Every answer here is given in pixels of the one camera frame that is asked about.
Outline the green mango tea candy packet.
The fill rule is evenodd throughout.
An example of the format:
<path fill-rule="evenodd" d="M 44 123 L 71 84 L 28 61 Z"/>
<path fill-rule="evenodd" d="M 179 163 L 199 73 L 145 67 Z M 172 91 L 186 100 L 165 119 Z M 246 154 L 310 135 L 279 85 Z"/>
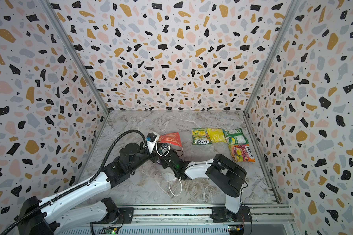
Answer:
<path fill-rule="evenodd" d="M 192 144 L 193 145 L 209 145 L 212 141 L 209 137 L 206 128 L 193 128 L 192 129 Z"/>

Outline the green snack packet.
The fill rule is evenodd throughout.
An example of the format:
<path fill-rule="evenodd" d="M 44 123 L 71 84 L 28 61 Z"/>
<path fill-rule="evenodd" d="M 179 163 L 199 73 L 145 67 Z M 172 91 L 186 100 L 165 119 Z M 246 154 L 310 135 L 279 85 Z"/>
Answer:
<path fill-rule="evenodd" d="M 223 129 L 223 133 L 227 144 L 231 146 L 247 145 L 249 143 L 248 139 L 243 134 L 243 131 L 241 128 L 232 129 L 232 130 Z"/>

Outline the red paper gift bag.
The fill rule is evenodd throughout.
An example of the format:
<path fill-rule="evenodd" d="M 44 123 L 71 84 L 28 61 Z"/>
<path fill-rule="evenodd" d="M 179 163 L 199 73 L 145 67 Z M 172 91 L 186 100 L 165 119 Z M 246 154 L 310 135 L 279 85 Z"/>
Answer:
<path fill-rule="evenodd" d="M 185 180 L 184 161 L 179 157 L 178 152 L 182 152 L 180 135 L 178 132 L 165 135 L 155 134 L 153 153 L 156 155 L 156 169 L 162 179 L 168 183 L 170 193 L 177 197 L 182 193 L 182 180 Z M 171 184 L 179 182 L 179 193 L 173 192 Z"/>

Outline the orange fruits candy packet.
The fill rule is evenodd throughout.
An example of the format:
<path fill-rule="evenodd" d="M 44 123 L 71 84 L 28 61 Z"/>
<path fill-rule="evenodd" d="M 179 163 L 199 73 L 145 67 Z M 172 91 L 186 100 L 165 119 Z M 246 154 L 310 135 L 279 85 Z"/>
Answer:
<path fill-rule="evenodd" d="M 230 154 L 235 162 L 255 162 L 250 145 L 232 145 L 229 146 Z"/>

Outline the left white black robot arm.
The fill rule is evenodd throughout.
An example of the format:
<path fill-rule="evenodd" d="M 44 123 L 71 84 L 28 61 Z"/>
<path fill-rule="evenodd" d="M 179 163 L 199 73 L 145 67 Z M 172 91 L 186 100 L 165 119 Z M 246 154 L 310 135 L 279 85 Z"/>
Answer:
<path fill-rule="evenodd" d="M 89 178 L 73 188 L 39 200 L 25 201 L 18 218 L 21 235 L 57 235 L 87 223 L 122 222 L 125 217 L 111 198 L 78 208 L 87 199 L 113 189 L 132 176 L 137 168 L 156 158 L 156 143 L 146 148 L 130 143 L 120 150 L 120 156 L 104 167 L 97 178 Z"/>

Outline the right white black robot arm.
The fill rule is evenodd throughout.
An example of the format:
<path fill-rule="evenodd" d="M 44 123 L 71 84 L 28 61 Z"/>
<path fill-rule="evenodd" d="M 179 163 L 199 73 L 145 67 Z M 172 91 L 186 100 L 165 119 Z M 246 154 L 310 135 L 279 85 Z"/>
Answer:
<path fill-rule="evenodd" d="M 213 207 L 211 218 L 214 222 L 244 222 L 240 214 L 243 208 L 242 193 L 248 187 L 247 172 L 234 161 L 222 154 L 205 162 L 184 161 L 174 150 L 166 156 L 157 156 L 156 163 L 167 181 L 187 181 L 198 178 L 210 179 L 224 194 L 225 206 Z"/>

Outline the yellow snack packet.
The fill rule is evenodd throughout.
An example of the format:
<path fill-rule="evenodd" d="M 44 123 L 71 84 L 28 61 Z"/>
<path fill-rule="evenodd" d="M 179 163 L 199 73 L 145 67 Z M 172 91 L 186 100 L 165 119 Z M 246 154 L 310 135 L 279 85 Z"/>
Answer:
<path fill-rule="evenodd" d="M 225 143 L 226 138 L 222 129 L 218 128 L 207 128 L 207 134 L 212 143 Z"/>

